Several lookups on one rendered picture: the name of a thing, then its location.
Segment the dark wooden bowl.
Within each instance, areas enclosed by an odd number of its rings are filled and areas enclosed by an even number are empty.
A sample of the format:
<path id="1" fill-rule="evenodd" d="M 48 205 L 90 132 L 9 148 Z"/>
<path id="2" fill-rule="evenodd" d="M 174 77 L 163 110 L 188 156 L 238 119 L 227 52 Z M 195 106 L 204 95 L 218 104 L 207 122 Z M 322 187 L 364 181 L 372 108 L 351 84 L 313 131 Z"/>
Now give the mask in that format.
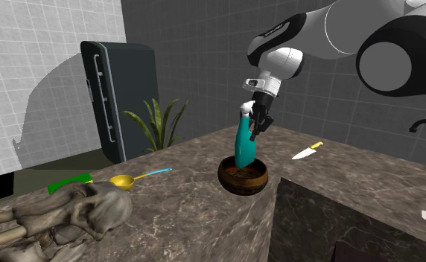
<path id="1" fill-rule="evenodd" d="M 235 157 L 224 158 L 218 166 L 217 177 L 220 184 L 230 193 L 250 196 L 262 191 L 268 182 L 268 169 L 259 159 L 246 167 L 235 166 Z"/>

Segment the teal spray bottle white nozzle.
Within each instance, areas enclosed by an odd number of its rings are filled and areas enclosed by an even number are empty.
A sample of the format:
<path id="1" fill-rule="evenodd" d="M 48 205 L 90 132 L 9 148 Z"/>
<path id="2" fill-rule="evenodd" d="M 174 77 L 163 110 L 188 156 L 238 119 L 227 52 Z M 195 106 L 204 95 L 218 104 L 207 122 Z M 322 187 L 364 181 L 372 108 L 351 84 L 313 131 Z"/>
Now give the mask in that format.
<path id="1" fill-rule="evenodd" d="M 235 137 L 235 166 L 239 169 L 255 160 L 256 141 L 250 140 L 252 133 L 249 131 L 249 120 L 254 103 L 254 100 L 250 100 L 240 106 L 240 121 Z"/>

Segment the yellow-handled kitchen knife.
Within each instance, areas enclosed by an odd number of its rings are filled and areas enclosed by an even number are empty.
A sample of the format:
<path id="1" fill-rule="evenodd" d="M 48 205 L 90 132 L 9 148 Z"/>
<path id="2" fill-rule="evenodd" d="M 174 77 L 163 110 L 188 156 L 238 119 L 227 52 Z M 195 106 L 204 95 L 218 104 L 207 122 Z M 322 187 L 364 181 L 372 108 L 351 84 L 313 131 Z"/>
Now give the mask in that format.
<path id="1" fill-rule="evenodd" d="M 321 146 L 324 145 L 324 143 L 322 141 L 318 141 L 316 144 L 313 144 L 312 146 L 302 150 L 301 152 L 297 153 L 292 160 L 297 160 L 297 159 L 302 159 L 305 158 L 313 153 L 316 152 L 316 149 Z"/>

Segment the green leafy plant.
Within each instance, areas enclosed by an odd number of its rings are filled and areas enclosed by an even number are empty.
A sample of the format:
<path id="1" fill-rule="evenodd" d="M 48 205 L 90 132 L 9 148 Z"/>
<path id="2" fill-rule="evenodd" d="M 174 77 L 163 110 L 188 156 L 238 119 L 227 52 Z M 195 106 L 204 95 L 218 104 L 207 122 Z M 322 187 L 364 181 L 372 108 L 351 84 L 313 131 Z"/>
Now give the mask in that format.
<path id="1" fill-rule="evenodd" d="M 170 126 L 168 126 L 170 112 L 178 100 L 179 98 L 171 101 L 166 107 L 164 113 L 161 112 L 160 105 L 156 99 L 152 99 L 152 105 L 150 105 L 146 100 L 144 101 L 150 116 L 150 129 L 137 114 L 127 110 L 123 111 L 124 115 L 128 116 L 141 128 L 145 137 L 149 141 L 150 146 L 144 148 L 144 151 L 156 152 L 158 150 L 165 149 L 170 147 L 176 140 L 182 138 L 181 136 L 174 135 L 174 133 L 189 100 L 183 104 L 181 110 L 174 116 Z"/>

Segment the grey animal skull with tusks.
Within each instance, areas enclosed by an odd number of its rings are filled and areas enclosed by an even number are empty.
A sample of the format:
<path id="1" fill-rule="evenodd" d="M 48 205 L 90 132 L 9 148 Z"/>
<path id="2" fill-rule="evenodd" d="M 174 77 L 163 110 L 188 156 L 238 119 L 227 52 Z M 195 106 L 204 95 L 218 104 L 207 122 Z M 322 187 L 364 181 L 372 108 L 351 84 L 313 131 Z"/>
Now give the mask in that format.
<path id="1" fill-rule="evenodd" d="M 130 218 L 130 194 L 111 182 L 70 182 L 38 202 L 0 212 L 0 223 L 19 226 L 0 233 L 0 262 L 78 262 L 96 241 Z"/>

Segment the dark grey refrigerator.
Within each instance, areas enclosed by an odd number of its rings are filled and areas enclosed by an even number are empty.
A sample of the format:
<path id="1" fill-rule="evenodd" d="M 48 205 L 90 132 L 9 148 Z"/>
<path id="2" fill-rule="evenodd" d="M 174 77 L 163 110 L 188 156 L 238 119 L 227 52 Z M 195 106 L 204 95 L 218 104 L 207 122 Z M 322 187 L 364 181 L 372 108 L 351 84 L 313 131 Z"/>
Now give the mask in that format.
<path id="1" fill-rule="evenodd" d="M 126 111 L 146 124 L 147 102 L 158 99 L 154 50 L 146 45 L 82 41 L 81 56 L 99 139 L 114 164 L 148 153 L 150 142 Z"/>

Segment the green flat box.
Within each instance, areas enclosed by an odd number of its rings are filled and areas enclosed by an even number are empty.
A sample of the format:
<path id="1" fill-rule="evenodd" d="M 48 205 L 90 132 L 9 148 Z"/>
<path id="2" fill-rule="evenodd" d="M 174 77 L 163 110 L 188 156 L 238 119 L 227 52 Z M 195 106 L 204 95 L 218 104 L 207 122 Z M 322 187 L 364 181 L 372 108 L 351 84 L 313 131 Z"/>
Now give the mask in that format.
<path id="1" fill-rule="evenodd" d="M 55 182 L 53 184 L 48 185 L 48 193 L 52 195 L 53 192 L 55 192 L 58 188 L 67 185 L 71 182 L 90 183 L 93 182 L 93 180 L 89 173 L 83 173 L 68 179 L 64 179 L 63 181 Z"/>

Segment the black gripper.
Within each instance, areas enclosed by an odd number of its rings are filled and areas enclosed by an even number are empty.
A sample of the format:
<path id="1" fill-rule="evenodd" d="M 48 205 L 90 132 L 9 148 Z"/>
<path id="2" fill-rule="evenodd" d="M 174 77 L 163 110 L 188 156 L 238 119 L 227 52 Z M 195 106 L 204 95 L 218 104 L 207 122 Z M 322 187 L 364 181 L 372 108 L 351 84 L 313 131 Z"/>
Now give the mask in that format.
<path id="1" fill-rule="evenodd" d="M 274 97 L 265 92 L 254 92 L 252 100 L 255 101 L 252 107 L 252 118 L 249 120 L 250 141 L 255 141 L 260 132 L 265 132 L 274 122 L 268 115 L 268 111 L 273 103 Z"/>

